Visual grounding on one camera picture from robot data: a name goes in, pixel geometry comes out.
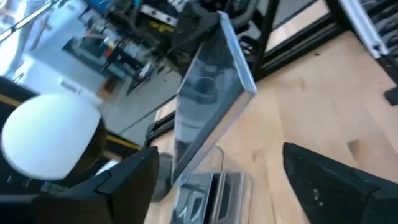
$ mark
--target black frame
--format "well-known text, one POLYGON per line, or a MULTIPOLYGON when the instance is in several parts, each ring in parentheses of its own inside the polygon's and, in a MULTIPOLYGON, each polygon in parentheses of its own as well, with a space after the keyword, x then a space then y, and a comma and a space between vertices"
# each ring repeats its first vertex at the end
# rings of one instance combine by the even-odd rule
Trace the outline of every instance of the black frame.
MULTIPOLYGON (((369 16, 372 17, 390 6, 392 2, 394 1, 380 0, 375 5, 367 8, 366 10, 369 16)), ((329 40, 339 36, 351 27, 351 24, 341 24, 337 22, 337 17, 338 15, 334 15, 332 11, 331 13, 319 18, 317 21, 310 24, 303 30, 299 31, 289 39, 283 41, 279 45, 267 51, 262 57, 261 69, 258 72, 253 73, 254 81, 258 82, 268 77, 282 67, 294 62, 301 56, 313 51, 317 47, 328 42, 329 40)), ((264 21, 269 20, 267 16, 264 16, 263 19, 264 21)), ((265 36, 265 39, 263 41, 267 41, 271 34, 269 27, 268 29, 264 29, 261 31, 262 35, 265 36)), ((379 60, 377 62, 379 62, 381 67, 383 67, 383 69, 387 72, 387 74, 389 74, 394 82, 398 84, 398 78, 395 78, 398 77, 398 65, 394 63, 391 59, 383 59, 384 60, 379 60)), ((395 99, 398 99, 398 87, 395 87, 386 92, 385 96, 387 99, 389 99, 387 97, 388 95, 394 95, 396 96, 395 99)), ((143 147, 149 147, 153 140, 173 130, 174 117, 175 112, 173 111, 166 117, 149 125, 143 147)))

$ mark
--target wooden table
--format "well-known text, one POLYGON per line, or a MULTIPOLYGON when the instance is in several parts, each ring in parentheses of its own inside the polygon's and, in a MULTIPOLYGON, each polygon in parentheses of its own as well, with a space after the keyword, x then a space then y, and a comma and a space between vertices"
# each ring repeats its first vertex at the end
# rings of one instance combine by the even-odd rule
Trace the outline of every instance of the wooden table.
MULTIPOLYGON (((276 30, 271 45, 321 12, 327 9, 319 1, 276 30)), ((352 33, 256 84, 258 95, 217 143, 253 179, 250 223, 309 223, 284 172, 284 142, 398 182, 398 109, 383 97, 394 84, 352 33)), ((174 109, 171 101, 156 119, 174 109)), ((172 135, 153 144, 170 151, 172 135)), ((146 224, 169 223, 174 195, 150 206, 146 224)))

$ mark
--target white sphere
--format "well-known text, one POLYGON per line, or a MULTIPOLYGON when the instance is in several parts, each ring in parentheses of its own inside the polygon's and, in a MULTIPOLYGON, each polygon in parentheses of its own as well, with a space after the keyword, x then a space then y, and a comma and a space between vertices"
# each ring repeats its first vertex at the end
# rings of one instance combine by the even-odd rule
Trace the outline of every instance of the white sphere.
POLYGON ((21 174, 61 180, 84 153, 100 119, 96 108, 77 97, 37 96, 8 117, 1 134, 2 153, 21 174))

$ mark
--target wooden workbench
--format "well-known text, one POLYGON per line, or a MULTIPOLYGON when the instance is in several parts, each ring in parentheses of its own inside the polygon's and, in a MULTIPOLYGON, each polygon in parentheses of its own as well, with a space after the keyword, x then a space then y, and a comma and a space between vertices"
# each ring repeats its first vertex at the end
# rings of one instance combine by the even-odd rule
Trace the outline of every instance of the wooden workbench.
MULTIPOLYGON (((271 45, 291 35, 295 24, 302 29, 326 12, 316 3, 280 27, 285 35, 273 34, 271 45)), ((352 33, 256 84, 258 95, 217 143, 252 177, 250 223, 309 223, 284 172, 284 142, 398 182, 398 108, 383 97, 394 84, 352 33)), ((174 109, 171 101, 156 119, 174 109)), ((172 135, 153 144, 169 151, 172 135)), ((169 223, 174 195, 150 206, 146 224, 169 223)))

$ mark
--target white plastic part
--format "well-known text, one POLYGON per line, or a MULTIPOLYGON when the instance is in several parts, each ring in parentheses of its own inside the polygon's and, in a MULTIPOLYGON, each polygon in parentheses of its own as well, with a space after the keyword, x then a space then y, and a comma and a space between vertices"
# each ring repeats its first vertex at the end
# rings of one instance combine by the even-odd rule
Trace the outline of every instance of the white plastic part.
POLYGON ((95 175, 98 175, 98 174, 100 174, 100 173, 112 168, 113 166, 115 166, 118 163, 120 163, 120 162, 117 161, 116 159, 111 159, 95 175))
POLYGON ((79 161, 101 119, 89 103, 40 95, 17 107, 1 134, 1 150, 18 172, 40 180, 65 178, 79 161))

